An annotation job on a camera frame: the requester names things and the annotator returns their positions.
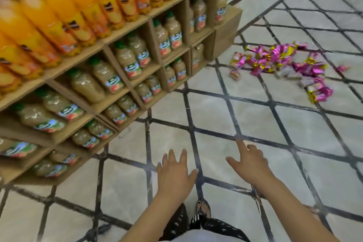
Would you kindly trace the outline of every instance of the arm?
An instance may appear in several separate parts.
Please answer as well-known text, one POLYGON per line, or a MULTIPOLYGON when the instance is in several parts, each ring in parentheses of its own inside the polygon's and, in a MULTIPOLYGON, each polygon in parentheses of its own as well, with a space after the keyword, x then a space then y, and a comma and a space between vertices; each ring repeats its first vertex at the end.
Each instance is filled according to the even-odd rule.
POLYGON ((261 150, 255 145, 246 147, 242 140, 236 141, 241 161, 227 157, 227 162, 243 180, 266 197, 292 242, 339 242, 274 176, 261 150))
POLYGON ((188 176, 187 151, 183 149, 179 162, 170 149, 169 157, 164 154, 163 165, 157 164, 158 190, 151 205, 136 223, 121 238, 120 242, 156 242, 178 207, 190 194, 198 171, 188 176))

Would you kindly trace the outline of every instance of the person's left hand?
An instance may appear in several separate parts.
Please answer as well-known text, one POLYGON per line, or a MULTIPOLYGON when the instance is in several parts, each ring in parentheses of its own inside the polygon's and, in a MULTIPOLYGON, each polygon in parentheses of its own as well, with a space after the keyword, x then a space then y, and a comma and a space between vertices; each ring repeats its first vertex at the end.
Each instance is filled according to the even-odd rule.
POLYGON ((164 154, 162 162, 162 165, 160 162, 157 164, 157 195, 169 199, 178 207, 192 191, 198 170, 194 169, 188 176, 185 149, 181 152, 179 162, 172 149, 169 150, 169 157, 164 154))

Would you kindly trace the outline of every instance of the floor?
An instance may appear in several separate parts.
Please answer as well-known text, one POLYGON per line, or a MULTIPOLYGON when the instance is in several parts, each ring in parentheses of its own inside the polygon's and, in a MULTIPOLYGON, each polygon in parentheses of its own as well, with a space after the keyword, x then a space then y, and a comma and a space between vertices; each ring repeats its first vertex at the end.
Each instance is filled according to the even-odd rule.
POLYGON ((274 174, 334 235, 361 241, 363 0, 247 1, 236 3, 246 20, 232 47, 64 183, 0 188, 1 240, 74 242, 107 222, 112 228, 98 241, 117 242, 157 191, 153 165, 170 148, 177 155, 186 148, 189 171, 199 169, 185 203, 189 217, 203 196, 212 216, 241 228, 251 241, 290 241, 270 204, 224 160, 238 158, 237 134, 263 151, 274 174), (245 68, 240 81, 228 76, 233 53, 246 44, 293 40, 327 60, 326 83, 335 91, 327 102, 312 105, 296 82, 273 74, 255 77, 245 68), (351 68, 337 72, 341 64, 351 68))

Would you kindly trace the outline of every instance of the forearm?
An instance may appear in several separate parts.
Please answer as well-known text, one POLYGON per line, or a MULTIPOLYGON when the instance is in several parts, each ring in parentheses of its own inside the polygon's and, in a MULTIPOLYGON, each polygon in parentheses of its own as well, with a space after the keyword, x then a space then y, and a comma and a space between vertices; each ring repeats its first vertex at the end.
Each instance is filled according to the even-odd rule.
POLYGON ((178 206, 172 200, 156 194, 151 205, 142 213, 120 242, 156 242, 178 206))
POLYGON ((339 242, 277 178, 258 188, 270 202, 292 242, 339 242))

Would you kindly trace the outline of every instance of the hand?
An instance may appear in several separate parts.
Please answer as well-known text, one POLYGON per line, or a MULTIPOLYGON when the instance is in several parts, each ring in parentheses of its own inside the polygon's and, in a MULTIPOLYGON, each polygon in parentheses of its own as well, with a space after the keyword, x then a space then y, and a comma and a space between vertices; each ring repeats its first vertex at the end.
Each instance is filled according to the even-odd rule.
POLYGON ((169 157, 165 153, 163 165, 157 164, 157 194, 169 199, 179 207, 188 197, 197 179, 198 170, 194 169, 188 176, 187 151, 183 149, 179 162, 176 161, 174 151, 169 150, 169 157))
POLYGON ((226 161, 243 180, 261 191, 261 186, 276 178, 268 166, 267 159, 255 145, 246 147, 240 139, 236 139, 236 143, 241 161, 238 162, 232 157, 226 157, 226 161))

